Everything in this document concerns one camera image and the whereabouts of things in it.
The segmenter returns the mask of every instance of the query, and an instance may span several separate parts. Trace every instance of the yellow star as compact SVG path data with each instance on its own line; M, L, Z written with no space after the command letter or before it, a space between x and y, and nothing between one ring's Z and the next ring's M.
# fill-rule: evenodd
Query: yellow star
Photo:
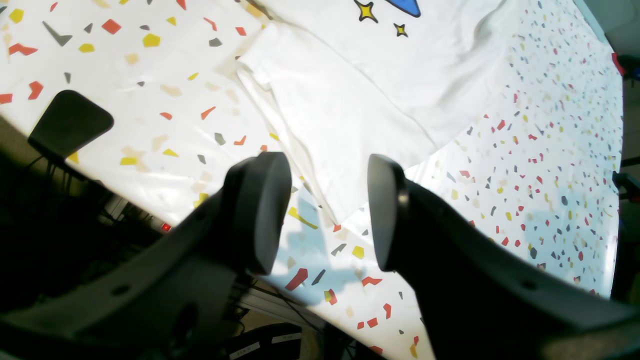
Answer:
M363 5L363 4L360 4L358 0L354 0L354 1L360 8L360 21L363 21L364 19L371 19L376 23L378 22L376 17L373 16L373 13L371 12L371 9L373 8L373 2Z
M404 35L406 37L409 37L409 35L406 34L406 31L404 30L404 24L402 25L398 25L398 24L394 24L396 26L396 30L397 30L397 36L400 35Z

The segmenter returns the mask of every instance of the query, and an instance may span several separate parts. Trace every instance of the table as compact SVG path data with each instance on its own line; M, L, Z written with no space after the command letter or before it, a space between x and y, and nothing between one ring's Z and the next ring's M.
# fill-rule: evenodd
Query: table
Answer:
M28 135L57 92L80 92L115 125L67 163L165 222L178 224L219 190L234 163L279 149L233 76L234 57L267 21L244 0L4 6L0 116ZM502 99L407 174L497 246L608 297L621 79L611 48L571 1L519 7ZM378 269L367 205L335 225L299 176L264 280L386 358L429 358L412 289ZM437 241L424 231L417 241Z

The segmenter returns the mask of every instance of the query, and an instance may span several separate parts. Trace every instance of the gray confetti shape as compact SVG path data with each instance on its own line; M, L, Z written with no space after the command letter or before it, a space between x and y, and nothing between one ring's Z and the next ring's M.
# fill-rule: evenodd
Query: gray confetti shape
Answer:
M45 28L47 28L47 31L51 34L51 36L53 37L53 39L55 39L55 41L57 41L57 43L60 46L64 46L67 44L67 42L69 42L69 40L71 40L71 38L73 37L73 35L59 35L55 30L53 30L46 22L42 22L42 24L44 25Z
M315 285L315 284L320 282L320 279L322 279L322 275L324 275L325 271L326 271L325 269L322 269L320 274L318 274L318 276L316 276L316 279L314 280L314 282L311 283L311 286L313 286L313 285Z
M345 246L347 246L347 244L340 244L340 246L331 251L331 255L336 256L340 251L344 249Z
M220 45L222 45L222 41L220 41L220 39L218 39L218 38L209 40L209 46L211 46L211 47L218 47Z
M227 143L225 141L225 138L222 137L221 133L215 133L214 138L216 139L216 142L218 143L218 145L225 145Z

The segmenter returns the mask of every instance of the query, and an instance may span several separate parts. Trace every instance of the red confetti shape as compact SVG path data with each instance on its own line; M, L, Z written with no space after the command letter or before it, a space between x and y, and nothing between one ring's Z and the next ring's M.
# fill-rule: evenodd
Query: red confetti shape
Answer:
M24 56L28 56L35 53L36 51L38 51L38 49L36 49L35 47L27 47L20 43L11 45L9 47L9 55L20 53L20 54L23 54Z
M367 276L362 279L362 286L367 286L368 284L378 285L382 281L382 279L374 279L371 276Z
M0 94L0 104L8 104L13 101L13 94Z
M382 355L382 352L385 351L383 348L380 347L369 347L369 349L373 350L373 352L375 352L378 355Z
M216 23L207 19L206 17L204 18L209 24L211 24L211 26L213 27L213 31L217 31L218 27L216 26Z
M329 304L335 305L338 302L338 298L335 296L335 293L332 289L329 289L329 295L331 295L331 299L329 300Z
M238 141L238 142L234 142L234 145L240 145L240 146L242 146L242 145L244 145L244 141L245 141L245 140L246 140L246 135L244 135L244 136L242 137L242 140L240 140L240 141Z
M44 86L42 86L42 84L37 81L34 81L31 84L29 84L29 87L31 88L31 95L29 95L29 100L37 99L38 96L40 96L42 89L44 89Z
M284 288L289 291L294 291L304 280L307 280L307 277L309 277L309 271L305 268L300 268L296 276L294 276Z
M207 110L203 111L200 114L200 117L202 118L202 120L206 119L209 116L210 112L214 111L215 109L216 109L216 107L214 106L211 109L207 109Z
M387 312L387 318L390 318L391 317L391 305L385 304L382 308Z
M122 29L120 24L115 22L113 19L109 19L104 24L102 24L102 28L110 32L112 35L120 31L120 29Z

